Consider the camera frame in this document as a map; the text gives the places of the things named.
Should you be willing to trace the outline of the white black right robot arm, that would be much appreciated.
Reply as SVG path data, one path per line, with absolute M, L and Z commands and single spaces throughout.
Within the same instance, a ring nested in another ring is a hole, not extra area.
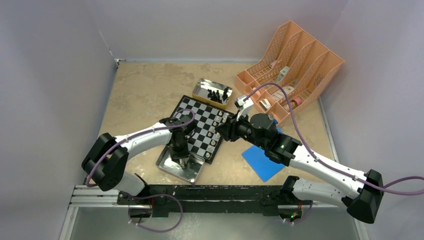
M 266 114 L 251 118 L 229 117 L 215 127 L 225 141 L 243 139 L 262 149 L 272 162 L 307 172 L 322 182 L 311 182 L 289 176 L 281 187 L 280 196 L 288 204 L 296 200 L 326 203 L 345 209 L 353 218 L 373 224 L 384 196 L 383 177 L 371 169 L 367 172 L 344 166 L 318 153 L 309 151 L 298 139 L 277 129 Z

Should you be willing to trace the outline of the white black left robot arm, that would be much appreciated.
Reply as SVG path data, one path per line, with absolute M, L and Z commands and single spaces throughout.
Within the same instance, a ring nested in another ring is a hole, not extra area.
M 163 118 L 151 127 L 127 135 L 101 134 L 82 161 L 87 173 L 86 185 L 98 186 L 129 194 L 138 205 L 149 199 L 147 184 L 141 177 L 126 171 L 128 160 L 157 146 L 168 146 L 171 159 L 184 166 L 191 155 L 187 136 L 196 128 L 197 121 L 188 115 L 179 119 Z

